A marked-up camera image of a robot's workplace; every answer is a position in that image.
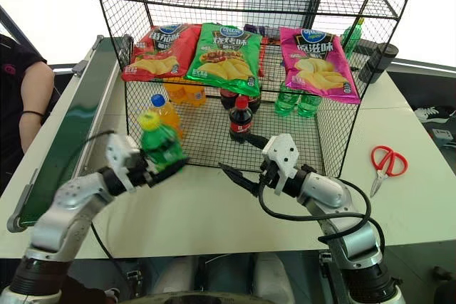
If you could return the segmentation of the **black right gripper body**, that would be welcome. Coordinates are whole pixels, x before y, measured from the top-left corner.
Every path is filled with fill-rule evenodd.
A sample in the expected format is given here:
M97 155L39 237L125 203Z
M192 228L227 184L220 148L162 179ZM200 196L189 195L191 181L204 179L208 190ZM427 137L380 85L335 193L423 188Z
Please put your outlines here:
M259 185L257 187L259 191L263 191L264 187L269 187L274 191L282 191L284 189L286 176L275 161L264 160L260 170L261 174L259 175Z

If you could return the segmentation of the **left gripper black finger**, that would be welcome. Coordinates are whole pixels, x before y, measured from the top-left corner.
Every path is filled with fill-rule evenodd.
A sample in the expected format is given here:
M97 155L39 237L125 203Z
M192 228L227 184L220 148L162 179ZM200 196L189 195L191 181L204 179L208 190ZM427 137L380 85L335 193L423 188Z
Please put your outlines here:
M149 187L154 187L155 185L178 173L189 162L189 160L189 157L185 157L183 159L177 160L169 166L166 166L166 168L158 173L150 172L151 181L149 181Z

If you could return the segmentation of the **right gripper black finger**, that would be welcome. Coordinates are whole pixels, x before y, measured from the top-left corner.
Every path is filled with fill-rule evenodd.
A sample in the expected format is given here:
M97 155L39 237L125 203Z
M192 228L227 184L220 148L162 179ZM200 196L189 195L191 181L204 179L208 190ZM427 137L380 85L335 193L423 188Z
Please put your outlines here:
M252 133L246 134L244 139L254 147L258 149L264 149L269 142L269 139L260 135L254 135Z
M241 171L227 164L219 162L219 167L235 184L247 190L253 196L259 195L259 183L247 179Z

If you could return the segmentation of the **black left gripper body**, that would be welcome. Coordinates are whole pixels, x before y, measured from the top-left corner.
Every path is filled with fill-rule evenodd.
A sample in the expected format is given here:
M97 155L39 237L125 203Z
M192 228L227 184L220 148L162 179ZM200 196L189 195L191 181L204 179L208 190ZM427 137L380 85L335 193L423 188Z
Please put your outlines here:
M131 166L127 167L128 179L134 187L147 185L153 187L156 185L155 166L146 155L140 154L134 160Z

